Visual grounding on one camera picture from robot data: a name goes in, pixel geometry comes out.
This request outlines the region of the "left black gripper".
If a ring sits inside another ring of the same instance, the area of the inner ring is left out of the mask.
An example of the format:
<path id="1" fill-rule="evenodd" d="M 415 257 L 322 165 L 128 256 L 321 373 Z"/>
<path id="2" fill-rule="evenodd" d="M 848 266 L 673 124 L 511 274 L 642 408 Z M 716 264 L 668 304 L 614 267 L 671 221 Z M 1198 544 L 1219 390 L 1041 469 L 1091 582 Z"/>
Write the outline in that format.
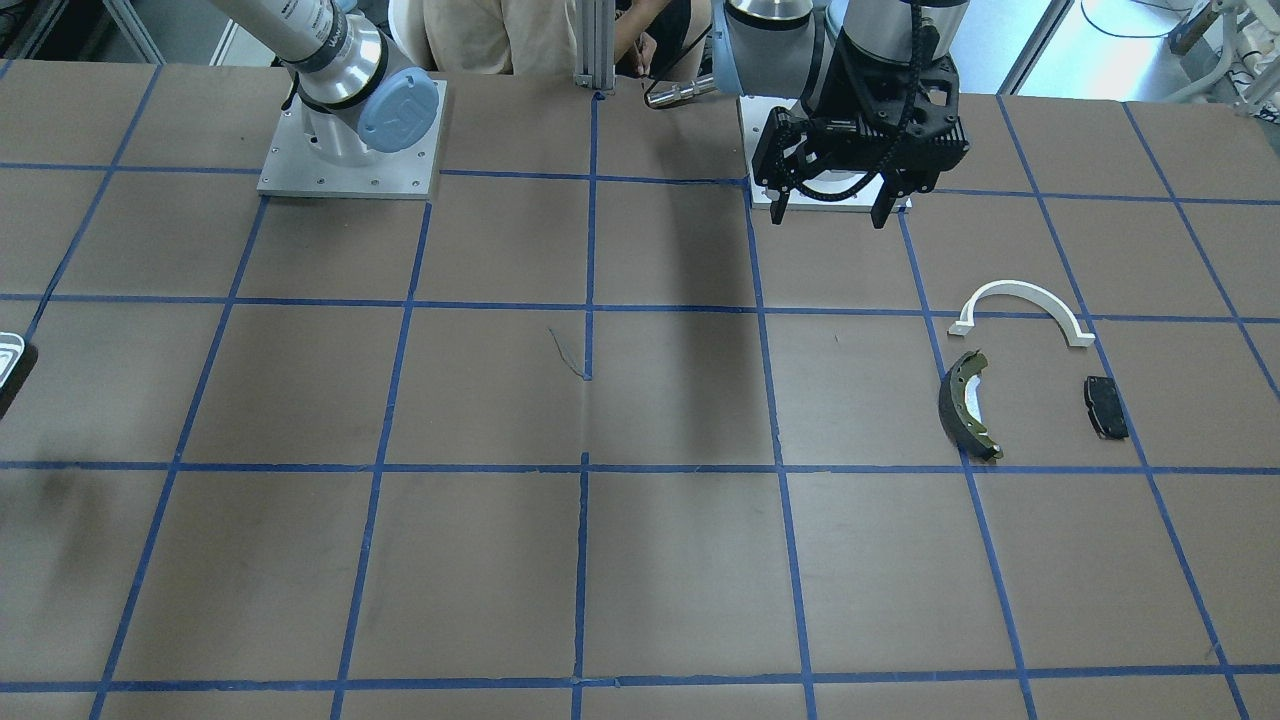
<path id="1" fill-rule="evenodd" d="M 771 197 L 771 223 L 781 225 L 794 190 L 815 199 L 805 181 L 827 170 L 878 176 L 872 224 L 883 229 L 895 208 L 929 192 L 942 172 L 970 151 L 959 113 L 960 78 L 943 55 L 918 77 L 908 65 L 868 55 L 835 55 L 803 102 L 806 118 L 772 108 L 751 158 L 754 183 Z"/>

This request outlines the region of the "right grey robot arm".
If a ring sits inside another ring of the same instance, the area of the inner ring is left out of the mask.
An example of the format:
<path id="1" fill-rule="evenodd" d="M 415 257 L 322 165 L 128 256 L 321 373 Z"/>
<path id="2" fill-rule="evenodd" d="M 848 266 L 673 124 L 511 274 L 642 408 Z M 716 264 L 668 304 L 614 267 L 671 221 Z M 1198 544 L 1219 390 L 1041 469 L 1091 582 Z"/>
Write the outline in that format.
<path id="1" fill-rule="evenodd" d="M 215 1 L 293 73 L 303 102 L 333 114 L 374 151 L 398 152 L 435 126 L 429 73 L 343 1 Z"/>

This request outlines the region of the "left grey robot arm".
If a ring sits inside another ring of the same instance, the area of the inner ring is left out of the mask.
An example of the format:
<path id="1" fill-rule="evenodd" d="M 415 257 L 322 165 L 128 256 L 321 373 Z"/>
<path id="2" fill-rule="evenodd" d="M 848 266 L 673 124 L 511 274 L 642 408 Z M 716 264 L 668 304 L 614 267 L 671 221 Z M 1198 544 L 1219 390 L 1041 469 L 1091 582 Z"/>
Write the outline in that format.
<path id="1" fill-rule="evenodd" d="M 969 152 L 950 55 L 964 1 L 716 1 L 713 72 L 645 101 L 659 109 L 713 90 L 777 97 L 750 159 L 780 224 L 792 193 L 842 202 L 879 186 L 881 228 L 899 201 L 931 192 Z"/>

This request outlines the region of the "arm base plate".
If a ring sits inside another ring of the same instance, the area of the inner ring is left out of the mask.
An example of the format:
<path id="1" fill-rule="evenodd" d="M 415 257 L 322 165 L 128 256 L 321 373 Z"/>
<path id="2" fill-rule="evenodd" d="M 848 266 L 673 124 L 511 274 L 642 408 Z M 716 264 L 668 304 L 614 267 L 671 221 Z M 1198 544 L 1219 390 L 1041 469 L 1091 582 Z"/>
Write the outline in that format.
<path id="1" fill-rule="evenodd" d="M 288 199 L 429 200 L 436 178 L 448 83 L 434 79 L 440 105 L 428 133 L 408 149 L 379 152 L 343 120 L 307 108 L 301 97 L 280 113 L 257 191 Z"/>
<path id="2" fill-rule="evenodd" d="M 748 187 L 750 188 L 751 208 L 754 210 L 767 211 L 771 206 L 771 199 L 765 195 L 765 190 L 755 182 L 756 174 L 753 169 L 754 154 L 762 141 L 762 133 L 767 117 L 773 108 L 792 110 L 796 106 L 797 100 L 795 97 L 771 97 L 758 95 L 739 97 L 742 155 L 748 167 Z M 806 179 L 805 183 L 823 193 L 837 193 L 855 184 L 864 177 L 864 174 L 865 173 L 861 170 L 824 170 L 817 178 Z M 858 195 L 838 202 L 822 202 L 819 200 L 809 199 L 796 190 L 790 195 L 787 209 L 804 211 L 869 213 L 882 184 L 882 179 L 876 177 Z"/>

